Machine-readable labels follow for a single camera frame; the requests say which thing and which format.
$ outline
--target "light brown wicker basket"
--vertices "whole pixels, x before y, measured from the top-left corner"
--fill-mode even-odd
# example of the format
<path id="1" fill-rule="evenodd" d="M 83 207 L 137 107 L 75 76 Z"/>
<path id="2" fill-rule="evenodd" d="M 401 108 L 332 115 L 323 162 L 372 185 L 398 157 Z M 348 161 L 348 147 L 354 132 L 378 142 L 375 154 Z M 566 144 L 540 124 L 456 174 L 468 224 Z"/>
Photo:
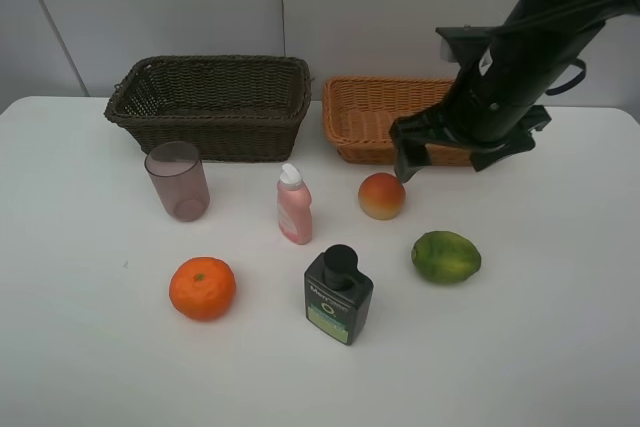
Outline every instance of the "light brown wicker basket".
<path id="1" fill-rule="evenodd" d="M 393 121 L 442 100 L 451 80 L 394 77 L 333 77 L 324 86 L 324 133 L 340 156 L 353 164 L 395 161 L 389 129 Z M 467 166 L 469 152 L 427 146 L 433 165 Z"/>

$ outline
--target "pink bottle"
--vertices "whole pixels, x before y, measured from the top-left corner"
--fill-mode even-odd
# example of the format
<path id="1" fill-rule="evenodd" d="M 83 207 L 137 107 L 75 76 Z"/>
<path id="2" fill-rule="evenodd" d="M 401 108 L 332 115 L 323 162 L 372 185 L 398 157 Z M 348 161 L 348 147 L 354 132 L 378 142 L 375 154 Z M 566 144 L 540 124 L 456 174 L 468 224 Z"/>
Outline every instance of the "pink bottle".
<path id="1" fill-rule="evenodd" d="M 291 164 L 282 166 L 278 182 L 278 223 L 291 242 L 304 245 L 311 240 L 311 193 Z"/>

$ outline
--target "black robotic arm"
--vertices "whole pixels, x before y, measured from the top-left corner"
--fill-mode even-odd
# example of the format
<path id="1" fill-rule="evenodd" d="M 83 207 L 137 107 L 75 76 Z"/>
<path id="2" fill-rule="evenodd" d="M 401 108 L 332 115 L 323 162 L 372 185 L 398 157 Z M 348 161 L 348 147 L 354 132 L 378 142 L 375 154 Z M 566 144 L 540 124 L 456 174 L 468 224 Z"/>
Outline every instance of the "black robotic arm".
<path id="1" fill-rule="evenodd" d="M 608 19 L 638 13 L 640 0 L 520 0 L 502 27 L 437 29 L 460 73 L 442 102 L 393 123 L 398 179 L 431 165 L 425 144 L 469 150 L 477 171 L 532 150 L 531 132 L 551 121 L 538 99 L 579 84 L 580 52 Z M 570 65 L 581 74 L 549 90 Z"/>

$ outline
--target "lime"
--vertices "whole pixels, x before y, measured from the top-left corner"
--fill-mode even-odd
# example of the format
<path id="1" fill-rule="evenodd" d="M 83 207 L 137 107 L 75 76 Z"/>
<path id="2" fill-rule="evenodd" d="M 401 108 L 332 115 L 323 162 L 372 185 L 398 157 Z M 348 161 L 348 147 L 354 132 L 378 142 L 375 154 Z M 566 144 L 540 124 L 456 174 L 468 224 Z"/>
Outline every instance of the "lime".
<path id="1" fill-rule="evenodd" d="M 435 284 L 464 282 L 482 263 L 480 252 L 469 240 L 453 232 L 429 232 L 411 251 L 418 273 Z"/>

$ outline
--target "plastic cup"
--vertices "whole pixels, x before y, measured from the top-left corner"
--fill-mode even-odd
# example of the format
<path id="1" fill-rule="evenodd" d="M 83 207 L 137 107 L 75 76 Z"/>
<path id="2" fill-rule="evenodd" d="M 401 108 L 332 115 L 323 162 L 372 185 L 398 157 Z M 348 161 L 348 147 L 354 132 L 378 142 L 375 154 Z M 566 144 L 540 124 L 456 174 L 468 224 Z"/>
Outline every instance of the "plastic cup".
<path id="1" fill-rule="evenodd" d="M 159 145 L 149 152 L 144 166 L 171 217 L 182 222 L 202 217 L 210 199 L 196 146 L 181 141 Z"/>

